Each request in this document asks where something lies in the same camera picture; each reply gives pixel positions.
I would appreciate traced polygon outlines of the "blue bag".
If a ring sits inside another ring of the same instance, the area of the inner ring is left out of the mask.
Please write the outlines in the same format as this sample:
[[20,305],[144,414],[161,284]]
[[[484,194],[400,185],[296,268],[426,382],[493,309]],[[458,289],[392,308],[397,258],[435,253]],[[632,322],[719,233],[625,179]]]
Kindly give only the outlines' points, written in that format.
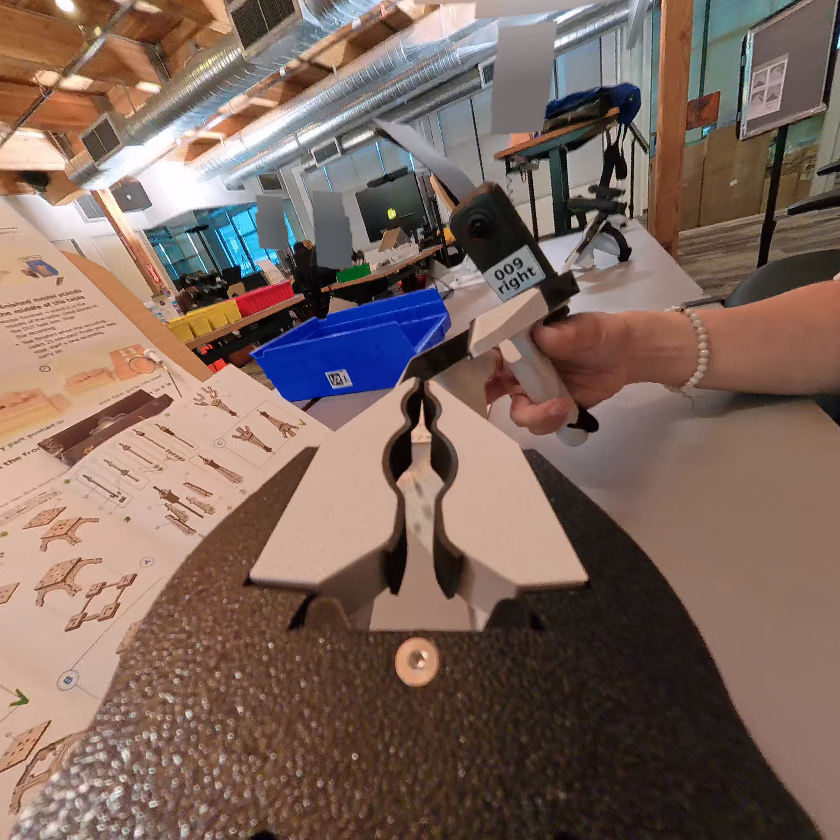
[[542,131],[548,133],[567,125],[601,119],[615,109],[618,124],[628,126],[635,120],[641,105],[641,89],[629,82],[577,91],[547,104]]

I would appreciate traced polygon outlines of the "person's right forearm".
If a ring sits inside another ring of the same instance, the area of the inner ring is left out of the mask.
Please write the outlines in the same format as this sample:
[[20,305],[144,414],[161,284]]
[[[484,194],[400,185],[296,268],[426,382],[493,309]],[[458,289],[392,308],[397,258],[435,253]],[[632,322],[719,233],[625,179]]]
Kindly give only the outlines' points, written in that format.
[[674,309],[686,319],[681,358],[694,370],[671,391],[709,389],[782,396],[839,390],[839,281],[815,283],[737,308]]

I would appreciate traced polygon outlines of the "grey notice board stand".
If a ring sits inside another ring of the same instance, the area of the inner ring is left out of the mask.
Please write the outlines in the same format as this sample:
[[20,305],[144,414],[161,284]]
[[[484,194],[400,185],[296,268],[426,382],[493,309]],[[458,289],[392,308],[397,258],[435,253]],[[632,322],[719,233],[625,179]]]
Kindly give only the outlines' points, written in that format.
[[775,230],[788,129],[827,110],[838,38],[838,1],[798,1],[752,26],[742,41],[737,135],[776,132],[757,267]]

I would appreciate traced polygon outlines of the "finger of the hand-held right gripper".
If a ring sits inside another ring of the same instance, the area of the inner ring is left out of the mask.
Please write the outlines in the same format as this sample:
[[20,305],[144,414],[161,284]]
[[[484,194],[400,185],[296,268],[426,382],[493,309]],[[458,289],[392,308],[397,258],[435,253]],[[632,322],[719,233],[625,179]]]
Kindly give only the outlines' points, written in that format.
[[472,361],[500,346],[503,340],[532,327],[552,311],[548,299],[530,289],[473,319],[467,330],[414,356],[399,382],[430,381],[461,361]]

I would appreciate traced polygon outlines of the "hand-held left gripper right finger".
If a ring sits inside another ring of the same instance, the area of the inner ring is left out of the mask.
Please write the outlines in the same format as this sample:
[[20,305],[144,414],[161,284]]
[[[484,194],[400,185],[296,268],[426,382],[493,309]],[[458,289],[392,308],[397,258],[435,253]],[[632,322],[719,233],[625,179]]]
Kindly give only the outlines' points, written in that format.
[[496,607],[589,576],[520,447],[434,382],[423,488],[423,630],[476,631]]

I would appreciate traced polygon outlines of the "dark grey chair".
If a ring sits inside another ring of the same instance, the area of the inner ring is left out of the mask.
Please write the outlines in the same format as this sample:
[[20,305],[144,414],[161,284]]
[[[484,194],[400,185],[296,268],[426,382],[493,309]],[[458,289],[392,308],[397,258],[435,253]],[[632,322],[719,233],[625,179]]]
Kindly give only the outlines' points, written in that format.
[[839,249],[830,248],[777,259],[757,268],[723,302],[735,308],[777,297],[787,291],[832,280],[839,272]]

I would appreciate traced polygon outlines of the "black white device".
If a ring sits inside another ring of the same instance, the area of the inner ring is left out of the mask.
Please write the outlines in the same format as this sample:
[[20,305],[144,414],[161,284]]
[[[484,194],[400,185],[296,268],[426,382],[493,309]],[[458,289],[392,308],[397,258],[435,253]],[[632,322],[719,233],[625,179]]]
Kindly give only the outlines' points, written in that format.
[[570,198],[568,209],[572,215],[594,216],[583,227],[581,239],[563,264],[563,272],[593,270],[596,251],[617,257],[619,263],[630,259],[632,249],[623,234],[628,223],[627,203],[620,199],[623,195],[624,191],[619,188],[591,185],[588,196]]

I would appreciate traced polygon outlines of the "yellow plastic bins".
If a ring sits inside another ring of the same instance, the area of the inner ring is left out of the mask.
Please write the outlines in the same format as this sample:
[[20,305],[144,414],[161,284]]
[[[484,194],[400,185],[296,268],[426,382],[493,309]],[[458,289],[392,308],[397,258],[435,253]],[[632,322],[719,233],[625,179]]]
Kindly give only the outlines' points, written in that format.
[[241,319],[236,298],[194,309],[180,318],[168,321],[167,328],[176,339],[188,343]]

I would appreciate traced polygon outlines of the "black monitor screen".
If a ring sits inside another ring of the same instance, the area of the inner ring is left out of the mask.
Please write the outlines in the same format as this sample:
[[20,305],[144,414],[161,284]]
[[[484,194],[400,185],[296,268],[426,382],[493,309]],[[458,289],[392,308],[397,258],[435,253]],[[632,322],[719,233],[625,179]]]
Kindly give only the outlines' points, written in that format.
[[428,223],[427,210],[413,171],[394,173],[357,192],[365,233],[370,242],[380,242],[384,234],[400,228],[408,237]]

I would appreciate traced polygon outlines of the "brown cardboard backing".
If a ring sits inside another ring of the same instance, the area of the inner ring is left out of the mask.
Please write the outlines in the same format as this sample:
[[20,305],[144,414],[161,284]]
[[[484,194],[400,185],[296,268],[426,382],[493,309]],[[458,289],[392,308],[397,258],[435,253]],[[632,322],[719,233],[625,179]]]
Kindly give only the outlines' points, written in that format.
[[62,251],[79,271],[85,275],[118,308],[127,320],[142,332],[150,347],[157,350],[181,370],[199,382],[206,382],[214,375],[184,343],[180,342],[160,320],[144,306],[142,301],[107,268],[85,256]]

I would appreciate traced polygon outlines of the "silver air duct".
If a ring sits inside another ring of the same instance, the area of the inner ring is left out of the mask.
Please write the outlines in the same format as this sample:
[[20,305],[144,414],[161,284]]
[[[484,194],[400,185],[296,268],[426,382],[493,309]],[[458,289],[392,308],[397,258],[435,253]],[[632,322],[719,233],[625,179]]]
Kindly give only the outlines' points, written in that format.
[[357,36],[355,19],[376,25],[398,8],[408,24],[387,40],[365,46],[355,59],[332,74],[248,122],[191,164],[201,180],[237,171],[231,183],[243,181],[263,165],[279,162],[277,141],[296,135],[320,111],[340,112],[351,100],[365,98],[378,81],[414,66],[420,53],[434,45],[420,39],[413,27],[427,21],[433,2],[231,2],[232,32],[195,56],[158,93],[128,117],[102,114],[80,136],[85,151],[67,164],[65,174],[86,192],[110,188],[135,176],[166,156],[182,138],[193,142],[216,115],[222,122],[235,116],[230,103],[240,97],[251,104],[250,92],[274,74],[289,81],[288,66],[308,68],[304,54],[344,29],[339,41]]
[[192,163],[197,174],[216,173],[239,184],[263,172],[293,165],[311,148],[365,125],[497,55],[498,33],[512,29],[482,22],[469,10],[440,8],[258,119]]

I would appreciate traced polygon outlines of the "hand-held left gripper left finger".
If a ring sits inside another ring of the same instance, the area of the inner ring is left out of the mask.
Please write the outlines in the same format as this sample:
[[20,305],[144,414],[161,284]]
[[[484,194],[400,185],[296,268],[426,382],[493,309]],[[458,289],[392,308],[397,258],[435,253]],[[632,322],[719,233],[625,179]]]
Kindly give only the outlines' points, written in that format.
[[248,578],[337,599],[348,614],[399,593],[407,560],[405,499],[422,383],[407,380],[318,448]]

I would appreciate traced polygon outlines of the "grey desk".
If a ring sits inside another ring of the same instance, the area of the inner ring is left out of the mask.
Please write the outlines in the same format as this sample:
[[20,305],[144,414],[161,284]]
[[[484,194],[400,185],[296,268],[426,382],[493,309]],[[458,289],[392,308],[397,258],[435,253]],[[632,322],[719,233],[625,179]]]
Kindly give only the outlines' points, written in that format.
[[543,630],[283,633],[262,662],[276,837],[838,838],[838,428],[809,402],[635,385],[534,448],[591,582]]

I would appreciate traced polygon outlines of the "dark brown board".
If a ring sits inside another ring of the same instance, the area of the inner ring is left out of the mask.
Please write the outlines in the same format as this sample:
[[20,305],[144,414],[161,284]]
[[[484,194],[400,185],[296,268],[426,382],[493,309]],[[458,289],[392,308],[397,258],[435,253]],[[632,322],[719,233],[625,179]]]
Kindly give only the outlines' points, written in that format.
[[138,390],[41,440],[38,447],[65,466],[74,466],[115,435],[161,414],[173,402],[167,393],[152,396]]

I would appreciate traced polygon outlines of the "blue plastic bin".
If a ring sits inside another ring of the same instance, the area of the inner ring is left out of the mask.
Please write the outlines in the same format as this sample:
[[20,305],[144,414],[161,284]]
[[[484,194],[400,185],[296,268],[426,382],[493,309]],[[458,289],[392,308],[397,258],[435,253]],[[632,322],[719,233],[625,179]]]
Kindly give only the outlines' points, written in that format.
[[410,360],[445,339],[451,320],[431,287],[311,318],[253,358],[289,402],[392,388]]

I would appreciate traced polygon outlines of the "red plastic bins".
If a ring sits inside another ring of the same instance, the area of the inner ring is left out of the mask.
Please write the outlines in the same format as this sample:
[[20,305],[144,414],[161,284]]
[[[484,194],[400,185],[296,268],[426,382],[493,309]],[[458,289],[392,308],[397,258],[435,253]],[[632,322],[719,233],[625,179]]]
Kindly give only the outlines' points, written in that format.
[[246,318],[294,298],[295,292],[289,281],[258,287],[235,299],[240,317]]

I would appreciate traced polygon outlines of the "brown cardboard box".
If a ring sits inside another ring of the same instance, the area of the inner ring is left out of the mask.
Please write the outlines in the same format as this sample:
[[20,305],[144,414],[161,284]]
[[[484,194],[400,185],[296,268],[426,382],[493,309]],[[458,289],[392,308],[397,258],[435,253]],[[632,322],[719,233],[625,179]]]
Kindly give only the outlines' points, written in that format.
[[[679,230],[706,227],[764,213],[770,191],[776,131],[741,141],[730,124],[686,147]],[[788,143],[777,208],[808,197],[818,143]]]

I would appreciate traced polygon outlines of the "person's right hand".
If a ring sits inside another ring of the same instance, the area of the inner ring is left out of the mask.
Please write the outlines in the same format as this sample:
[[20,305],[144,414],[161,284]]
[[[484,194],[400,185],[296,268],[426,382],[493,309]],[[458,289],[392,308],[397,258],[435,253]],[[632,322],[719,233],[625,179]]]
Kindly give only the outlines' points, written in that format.
[[497,355],[486,384],[486,401],[510,397],[514,424],[532,434],[558,432],[576,406],[590,408],[630,384],[679,385],[693,372],[697,357],[688,332],[689,361],[681,358],[686,319],[671,312],[582,313],[536,327],[532,339],[551,362],[569,396],[537,402]]

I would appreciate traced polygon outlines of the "wooden standing desk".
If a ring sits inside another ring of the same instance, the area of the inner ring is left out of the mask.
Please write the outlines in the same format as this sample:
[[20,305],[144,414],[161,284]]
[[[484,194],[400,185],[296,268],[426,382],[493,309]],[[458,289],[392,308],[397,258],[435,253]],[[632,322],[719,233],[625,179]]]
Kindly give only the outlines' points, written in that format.
[[540,239],[537,214],[537,200],[534,196],[533,178],[530,165],[548,161],[551,202],[553,213],[553,234],[563,236],[575,230],[582,230],[585,222],[582,216],[574,214],[569,207],[571,199],[568,156],[571,151],[617,126],[619,109],[612,108],[601,117],[567,125],[538,137],[520,140],[506,149],[493,154],[495,161],[505,166],[506,175],[523,170],[527,172],[528,199],[532,234]]

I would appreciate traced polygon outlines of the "assembly diagram instruction sheet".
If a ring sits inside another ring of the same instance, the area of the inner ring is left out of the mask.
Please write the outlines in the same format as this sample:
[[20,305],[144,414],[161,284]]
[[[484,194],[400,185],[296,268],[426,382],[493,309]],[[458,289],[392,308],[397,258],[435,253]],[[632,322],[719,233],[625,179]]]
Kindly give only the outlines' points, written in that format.
[[2,837],[186,556],[328,427],[238,369],[36,484],[2,483]]

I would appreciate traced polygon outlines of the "photo instruction poster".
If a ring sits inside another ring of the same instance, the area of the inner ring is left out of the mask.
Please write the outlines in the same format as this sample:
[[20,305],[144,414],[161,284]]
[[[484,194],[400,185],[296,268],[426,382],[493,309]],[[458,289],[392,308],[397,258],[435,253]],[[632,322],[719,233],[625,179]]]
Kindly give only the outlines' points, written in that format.
[[1,218],[2,483],[36,484],[60,469],[41,440],[138,388],[175,395],[200,381],[4,198]]

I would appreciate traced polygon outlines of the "wooden post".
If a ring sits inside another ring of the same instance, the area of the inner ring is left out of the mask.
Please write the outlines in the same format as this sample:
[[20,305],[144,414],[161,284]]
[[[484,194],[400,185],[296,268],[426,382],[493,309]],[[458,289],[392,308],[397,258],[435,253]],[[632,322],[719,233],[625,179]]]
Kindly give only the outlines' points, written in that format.
[[152,257],[146,247],[143,246],[137,234],[131,228],[129,221],[120,208],[112,192],[105,188],[93,190],[90,193],[94,202],[100,207],[105,218],[110,223],[115,235],[129,253],[133,263],[143,277],[147,286],[151,289],[152,295],[163,295],[167,287],[153,264]]
[[684,189],[693,20],[693,2],[661,2],[654,207],[648,217],[648,231],[673,258],[678,254]]

